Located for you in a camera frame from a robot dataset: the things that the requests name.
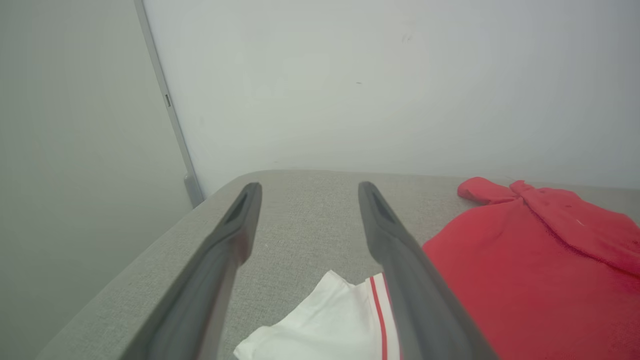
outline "red polo shirt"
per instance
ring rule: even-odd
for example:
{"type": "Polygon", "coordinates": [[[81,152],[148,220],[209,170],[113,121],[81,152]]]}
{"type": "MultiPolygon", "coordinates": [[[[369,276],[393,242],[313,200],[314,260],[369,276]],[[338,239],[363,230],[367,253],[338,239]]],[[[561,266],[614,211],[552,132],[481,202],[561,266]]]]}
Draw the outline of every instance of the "red polo shirt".
{"type": "Polygon", "coordinates": [[[573,192],[475,177],[423,249],[503,359],[640,359],[640,229],[573,192]]]}

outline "red cloth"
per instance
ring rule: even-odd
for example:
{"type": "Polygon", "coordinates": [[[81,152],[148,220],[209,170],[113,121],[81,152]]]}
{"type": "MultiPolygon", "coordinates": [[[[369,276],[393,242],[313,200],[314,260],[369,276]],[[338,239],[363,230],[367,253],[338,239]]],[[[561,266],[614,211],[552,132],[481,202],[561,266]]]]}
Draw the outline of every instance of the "red cloth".
{"type": "Polygon", "coordinates": [[[640,359],[640,229],[573,192],[481,177],[422,247],[502,359],[640,359]]]}

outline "white fabric with red stripe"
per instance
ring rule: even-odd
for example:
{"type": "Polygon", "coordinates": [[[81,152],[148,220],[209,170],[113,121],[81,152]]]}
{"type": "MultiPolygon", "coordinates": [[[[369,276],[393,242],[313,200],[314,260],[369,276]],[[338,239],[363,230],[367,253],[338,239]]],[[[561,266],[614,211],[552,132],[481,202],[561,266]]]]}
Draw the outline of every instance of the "white fabric with red stripe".
{"type": "Polygon", "coordinates": [[[282,321],[234,350],[239,360],[400,360],[383,274],[357,286],[333,271],[282,321]]]}

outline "gray wall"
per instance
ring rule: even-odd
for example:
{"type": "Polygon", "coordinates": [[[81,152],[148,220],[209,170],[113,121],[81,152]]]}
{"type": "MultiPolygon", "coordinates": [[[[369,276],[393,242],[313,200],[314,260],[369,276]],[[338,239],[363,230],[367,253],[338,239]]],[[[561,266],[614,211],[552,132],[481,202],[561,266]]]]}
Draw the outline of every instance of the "gray wall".
{"type": "Polygon", "coordinates": [[[0,358],[32,359],[191,206],[133,1],[0,1],[0,109],[0,358]]]}
{"type": "Polygon", "coordinates": [[[205,195],[283,168],[640,188],[638,0],[144,3],[205,195]]]}

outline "red stripe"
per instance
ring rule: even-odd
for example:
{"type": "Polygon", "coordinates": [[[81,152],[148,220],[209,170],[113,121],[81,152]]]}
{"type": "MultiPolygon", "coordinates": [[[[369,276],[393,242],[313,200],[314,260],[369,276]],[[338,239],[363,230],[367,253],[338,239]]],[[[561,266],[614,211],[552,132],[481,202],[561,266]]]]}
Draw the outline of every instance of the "red stripe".
{"type": "Polygon", "coordinates": [[[382,333],[382,360],[387,360],[387,328],[385,327],[385,319],[382,317],[382,309],[380,309],[380,301],[378,300],[378,292],[376,291],[376,282],[373,276],[369,278],[371,290],[373,291],[373,301],[376,303],[378,310],[378,319],[380,319],[380,332],[382,333]]]}
{"type": "MultiPolygon", "coordinates": [[[[393,313],[393,304],[391,303],[391,295],[389,295],[389,284],[387,284],[387,276],[385,275],[385,273],[382,273],[382,279],[384,279],[385,281],[385,290],[387,291],[387,299],[389,299],[389,306],[391,306],[391,312],[393,313]]],[[[400,346],[400,360],[403,360],[402,346],[400,346]]]]}

